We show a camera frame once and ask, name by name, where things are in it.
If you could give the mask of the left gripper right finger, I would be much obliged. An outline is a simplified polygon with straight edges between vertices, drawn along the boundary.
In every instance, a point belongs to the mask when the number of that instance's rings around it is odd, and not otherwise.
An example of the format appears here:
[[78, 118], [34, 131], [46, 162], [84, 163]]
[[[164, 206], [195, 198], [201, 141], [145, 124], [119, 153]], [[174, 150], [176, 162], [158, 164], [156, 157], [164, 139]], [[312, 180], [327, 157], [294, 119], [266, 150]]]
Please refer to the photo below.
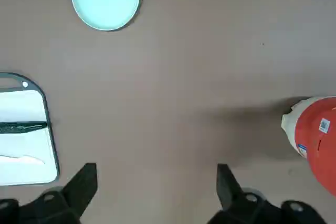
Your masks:
[[222, 206], [209, 223], [326, 223], [303, 201], [271, 204], [257, 190], [243, 190], [226, 164], [217, 165], [216, 192]]

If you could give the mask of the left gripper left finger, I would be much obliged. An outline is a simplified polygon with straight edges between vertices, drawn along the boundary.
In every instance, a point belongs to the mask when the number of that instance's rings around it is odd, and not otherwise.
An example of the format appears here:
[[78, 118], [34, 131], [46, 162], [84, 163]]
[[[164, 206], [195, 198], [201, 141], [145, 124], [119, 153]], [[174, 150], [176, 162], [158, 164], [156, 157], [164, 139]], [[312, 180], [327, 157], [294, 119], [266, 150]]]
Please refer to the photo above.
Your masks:
[[1, 223], [81, 223], [97, 192], [97, 165], [86, 163], [62, 188], [51, 189], [28, 204], [1, 199]]

